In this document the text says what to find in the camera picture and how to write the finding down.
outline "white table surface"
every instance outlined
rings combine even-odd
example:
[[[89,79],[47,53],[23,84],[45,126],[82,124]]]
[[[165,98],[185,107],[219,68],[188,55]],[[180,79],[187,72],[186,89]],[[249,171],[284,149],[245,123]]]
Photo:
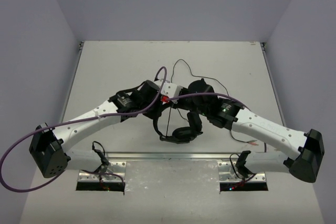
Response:
[[[259,43],[199,41],[85,42],[65,120],[94,108],[118,90],[152,80],[160,66],[168,68],[170,77],[173,63],[180,58],[194,74],[217,78],[251,110],[281,123]],[[186,65],[178,63],[174,83],[187,87],[193,80]],[[214,81],[207,82],[215,91],[224,92]],[[186,125],[177,112],[172,114],[171,129]],[[164,116],[161,129],[166,124]],[[254,147],[231,140],[226,130],[206,120],[203,131],[187,145],[164,143],[151,121],[138,116],[88,137],[78,148],[89,150],[96,140],[111,152],[263,150],[260,142]],[[215,161],[128,162],[124,196],[75,191],[77,175],[77,171],[66,171],[46,188],[29,193],[21,223],[323,223],[312,185],[289,174],[267,173],[269,191],[220,194]],[[37,170],[32,186],[43,181]]]

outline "metal plate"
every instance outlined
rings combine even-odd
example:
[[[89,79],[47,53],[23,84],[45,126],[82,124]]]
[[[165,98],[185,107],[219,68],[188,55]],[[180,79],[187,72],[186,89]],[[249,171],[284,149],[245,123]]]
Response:
[[[217,161],[218,175],[220,183],[238,183],[240,178],[234,173],[229,157],[231,154],[223,153],[107,153],[107,157],[112,165],[108,172],[118,174],[125,178],[127,161],[158,161],[158,160],[191,160],[191,161]],[[102,176],[105,182],[119,183],[120,179],[114,176]],[[83,171],[79,172],[78,182],[99,182],[97,175],[91,175]],[[265,173],[258,173],[248,183],[266,183]]]
[[[112,167],[111,169],[108,169],[106,172],[107,173],[115,173],[123,178],[125,178],[125,173],[126,173],[126,161],[114,161],[114,160],[109,160],[110,164]],[[111,182],[111,183],[120,183],[120,178],[114,177],[114,176],[108,176],[108,175],[103,175],[102,179],[104,182]],[[91,182],[99,182],[99,176],[93,175],[93,174],[88,174],[86,172],[83,172],[82,170],[78,174],[78,180],[77,182],[81,183],[91,183]]]
[[[236,164],[236,161],[237,159],[232,158],[232,162],[234,165]],[[241,181],[240,178],[237,178],[229,159],[218,160],[217,163],[218,163],[220,183],[237,183]],[[265,173],[258,173],[248,183],[255,183],[255,182],[265,183],[266,182]]]

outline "wire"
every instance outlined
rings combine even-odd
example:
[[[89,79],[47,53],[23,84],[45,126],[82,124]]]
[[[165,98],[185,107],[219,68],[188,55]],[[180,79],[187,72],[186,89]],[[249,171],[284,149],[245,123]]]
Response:
[[[208,76],[197,76],[197,75],[194,75],[193,72],[192,72],[192,70],[191,70],[190,65],[189,65],[184,59],[179,59],[179,60],[177,60],[177,61],[175,62],[174,66],[173,66],[173,74],[172,74],[172,76],[170,77],[170,81],[171,81],[171,82],[173,82],[173,76],[174,76],[174,73],[175,73],[175,66],[176,66],[176,64],[177,64],[179,61],[184,62],[184,63],[188,66],[188,68],[189,68],[189,72],[190,72],[191,76],[193,76],[193,77],[198,77],[198,78],[211,79],[211,80],[217,81],[217,82],[219,83],[219,85],[221,85],[221,86],[225,89],[227,95],[229,95],[229,92],[228,92],[227,88],[226,88],[220,81],[218,81],[217,79],[212,78],[212,77],[208,77]],[[188,121],[186,118],[184,118],[184,117],[182,116],[182,114],[180,113],[179,110],[178,110],[178,112],[179,112],[180,116],[181,116],[184,120]],[[232,138],[233,140],[235,140],[235,141],[237,141],[237,142],[240,142],[240,143],[246,143],[246,144],[250,144],[250,145],[258,145],[258,144],[256,143],[256,140],[242,141],[242,140],[239,140],[239,139],[233,137],[233,135],[232,135],[232,131],[230,131],[230,136],[231,136],[231,138]]]
[[[17,189],[17,188],[14,188],[14,187],[11,187],[10,185],[8,185],[5,181],[4,181],[4,178],[3,178],[3,171],[2,171],[2,168],[3,168],[3,165],[4,165],[4,162],[5,162],[5,159],[6,157],[9,155],[9,153],[18,145],[20,144],[21,142],[23,142],[25,139],[39,133],[39,132],[42,132],[42,131],[45,131],[45,130],[51,130],[53,128],[56,128],[56,127],[60,127],[60,126],[64,126],[64,125],[69,125],[69,124],[74,124],[74,123],[81,123],[81,122],[88,122],[88,121],[92,121],[92,120],[97,120],[99,118],[105,118],[105,117],[108,117],[108,116],[124,116],[124,115],[138,115],[138,114],[141,114],[143,112],[145,112],[146,110],[148,110],[151,106],[154,105],[154,103],[157,101],[157,99],[159,98],[159,96],[161,95],[161,90],[163,88],[163,85],[164,85],[164,82],[166,81],[166,78],[167,78],[167,69],[166,67],[161,67],[158,72],[156,73],[156,77],[159,75],[159,73],[164,70],[164,77],[163,77],[163,82],[159,88],[159,91],[158,93],[156,94],[155,98],[153,99],[153,101],[144,109],[142,110],[139,110],[139,111],[136,111],[136,112],[129,112],[129,113],[108,113],[108,114],[103,114],[101,116],[93,116],[93,117],[90,117],[90,118],[85,118],[85,119],[79,119],[79,120],[73,120],[73,121],[69,121],[69,122],[64,122],[64,123],[58,123],[58,124],[55,124],[55,125],[51,125],[51,126],[47,126],[47,127],[42,127],[42,128],[39,128],[35,131],[32,131],[30,133],[28,133],[27,135],[21,137],[19,140],[17,140],[14,144],[12,144],[6,151],[5,153],[3,154],[3,156],[1,157],[0,159],[0,183],[3,185],[3,187],[5,187],[6,189],[10,190],[10,191],[13,191],[13,192],[16,192],[16,193],[28,193],[30,191],[35,191],[35,190],[38,190],[40,188],[43,188],[47,185],[49,185],[51,182],[53,182],[55,179],[57,179],[61,174],[57,175],[56,177],[52,178],[51,180],[49,180],[48,182],[45,182],[44,184],[42,185],[39,185],[37,187],[33,187],[33,188],[29,188],[29,189]]]
[[[250,144],[250,145],[258,145],[256,143],[257,140],[249,140],[249,141],[242,141],[242,140],[239,140],[237,138],[235,138],[233,135],[232,135],[232,130],[229,131],[230,133],[230,136],[233,140],[236,140],[237,142],[240,142],[240,143],[246,143],[246,144]]]
[[[180,117],[182,117],[184,120],[186,120],[187,122],[189,122],[187,118],[184,118],[184,117],[183,117],[183,115],[181,114],[181,112],[180,112],[180,110],[179,110],[179,109],[177,109],[177,111],[179,112],[179,114],[180,114]]]
[[[115,174],[115,173],[94,173],[94,172],[89,172],[88,170],[83,170],[83,172],[88,173],[88,174],[98,175],[99,176],[99,183],[101,183],[100,181],[102,180],[102,178],[101,178],[102,175],[118,177],[121,180],[122,186],[125,188],[125,181],[124,181],[123,177],[121,177],[118,174]]]
[[[56,128],[56,127],[60,127],[60,126],[65,126],[65,125],[70,125],[70,124],[74,124],[74,123],[82,123],[82,122],[89,122],[89,121],[93,121],[93,120],[98,120],[100,118],[106,118],[106,117],[109,117],[109,116],[125,116],[125,115],[130,115],[130,116],[134,116],[134,115],[138,115],[138,114],[141,114],[141,113],[144,113],[145,111],[147,111],[149,108],[151,108],[155,102],[157,101],[157,99],[159,98],[159,96],[161,95],[161,90],[163,88],[163,85],[166,81],[166,77],[167,77],[167,69],[166,67],[161,67],[158,72],[156,73],[156,78],[158,77],[159,73],[161,72],[161,70],[164,70],[164,77],[163,77],[163,82],[158,90],[158,93],[156,94],[155,98],[153,99],[153,101],[144,109],[142,110],[139,110],[139,111],[135,111],[135,112],[128,112],[128,113],[107,113],[107,114],[103,114],[103,115],[100,115],[100,116],[93,116],[93,117],[90,117],[90,118],[85,118],[85,119],[79,119],[79,120],[73,120],[73,121],[68,121],[68,122],[63,122],[63,123],[58,123],[58,124],[54,124],[54,125],[51,125],[51,126],[47,126],[47,127],[42,127],[42,128],[39,128],[35,131],[32,131],[30,133],[28,133],[27,135],[21,137],[19,140],[17,140],[14,144],[12,144],[6,151],[5,153],[3,154],[3,156],[1,157],[0,159],[0,183],[3,185],[3,187],[5,187],[6,189],[10,190],[10,191],[13,191],[13,192],[16,192],[16,193],[28,193],[30,191],[34,191],[34,190],[38,190],[42,187],[45,187],[47,185],[49,185],[51,182],[53,182],[55,179],[57,179],[60,175],[52,178],[51,180],[49,180],[48,182],[40,185],[40,186],[37,186],[37,187],[33,187],[33,188],[30,188],[30,189],[17,189],[17,188],[13,188],[11,187],[10,185],[8,185],[5,181],[4,181],[4,178],[3,178],[3,171],[2,171],[2,168],[3,168],[3,165],[4,165],[4,162],[5,162],[5,159],[6,157],[9,155],[9,153],[18,145],[20,144],[21,142],[23,142],[25,139],[39,133],[39,132],[42,132],[42,131],[45,131],[45,130],[51,130],[53,128]],[[230,97],[229,95],[225,95],[225,94],[220,94],[220,93],[208,93],[208,92],[205,92],[205,93],[193,93],[193,94],[185,94],[185,95],[180,95],[178,97],[173,97],[173,98],[169,98],[167,99],[166,101],[173,101],[173,100],[177,100],[177,99],[184,99],[184,98],[188,98],[188,97],[196,97],[196,96],[201,96],[201,95],[217,95],[219,97],[225,97],[225,98],[228,98],[232,101],[236,101],[236,102],[239,102],[241,103],[244,107],[246,107],[248,109],[247,106],[245,106],[242,102],[240,102],[239,100],[233,98],[233,97]]]
[[[170,121],[170,114],[172,112],[172,106],[170,106],[170,109],[169,109],[169,116],[168,116],[168,123],[167,123],[167,130],[166,130],[166,137],[168,136],[168,127],[169,127],[169,121]]]
[[[232,169],[233,169],[234,173],[236,174],[237,178],[240,178],[239,175],[236,172],[235,166],[233,165],[233,162],[232,162],[232,159],[231,159],[233,155],[237,155],[238,157],[240,157],[240,156],[237,153],[232,153],[229,157],[229,160],[230,160],[230,163],[231,163],[231,166],[232,166]]]
[[[103,149],[104,156],[106,156],[105,149],[104,149],[104,147],[101,145],[101,143],[99,143],[99,142],[97,142],[97,141],[93,141],[93,142],[92,142],[92,149],[93,149],[93,150],[96,149],[96,148],[94,147],[94,144],[98,144],[98,145],[100,145],[100,147]]]
[[[238,174],[237,174],[237,172],[236,172],[235,166],[234,166],[234,164],[233,164],[233,162],[232,162],[232,156],[233,156],[233,155],[237,155],[237,156],[239,157],[239,154],[238,154],[238,153],[232,153],[232,154],[230,155],[230,157],[229,157],[229,160],[230,160],[231,166],[232,166],[232,168],[233,168],[233,171],[234,171],[235,175],[239,178],[239,176],[238,176]],[[223,187],[223,188],[221,188],[221,190],[226,190],[226,189],[230,189],[230,188],[235,189],[235,188],[237,188],[237,187],[239,187],[239,186],[244,186],[247,182],[249,182],[249,181],[250,181],[251,179],[253,179],[255,176],[256,176],[256,174],[252,174],[252,176],[250,176],[248,179],[242,178],[242,180],[241,180],[240,182],[238,182],[238,183],[236,183],[236,184],[234,184],[234,185],[230,185],[230,186],[227,186],[227,187]]]
[[[178,60],[175,62],[174,66],[173,66],[173,74],[172,74],[172,76],[170,77],[170,82],[173,82],[173,76],[174,76],[175,66],[176,66],[176,64],[177,64],[179,61],[183,61],[184,63],[186,63],[186,65],[187,65],[188,68],[189,68],[189,72],[190,72],[191,76],[193,76],[193,77],[197,77],[197,78],[204,78],[204,79],[210,79],[210,80],[217,81],[217,82],[219,83],[219,85],[221,85],[221,86],[225,89],[227,95],[229,95],[229,92],[227,91],[227,88],[226,88],[220,81],[218,81],[217,79],[212,78],[212,77],[207,77],[207,76],[197,76],[197,75],[193,74],[193,72],[191,71],[191,67],[189,66],[189,64],[188,64],[184,59],[178,59]]]

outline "black bracket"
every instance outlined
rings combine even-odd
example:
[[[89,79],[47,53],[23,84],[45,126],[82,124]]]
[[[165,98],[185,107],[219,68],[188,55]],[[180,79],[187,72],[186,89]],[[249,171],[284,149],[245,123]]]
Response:
[[[47,127],[46,123],[36,127],[40,129]],[[63,140],[58,140],[52,130],[44,130],[34,134],[30,143],[29,152],[33,156],[43,177],[51,178],[61,174],[71,159],[67,156],[61,144]]]
[[[289,168],[289,173],[295,178],[314,183],[324,156],[322,134],[311,129],[304,135],[307,140],[305,146],[298,149],[301,154],[296,160],[288,158],[283,164]]]

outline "white wall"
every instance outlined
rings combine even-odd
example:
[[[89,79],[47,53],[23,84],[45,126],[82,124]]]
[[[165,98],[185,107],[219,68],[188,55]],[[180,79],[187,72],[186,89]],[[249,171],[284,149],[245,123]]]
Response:
[[[0,0],[0,155],[42,122],[57,122],[77,57],[77,40],[56,0]],[[5,180],[29,188],[29,141],[5,163]],[[18,223],[27,194],[0,186],[0,222]]]
[[[336,0],[292,0],[267,42],[285,119],[323,134],[325,156],[314,185],[326,223],[335,223]]]
[[[266,41],[290,0],[58,0],[81,40]]]

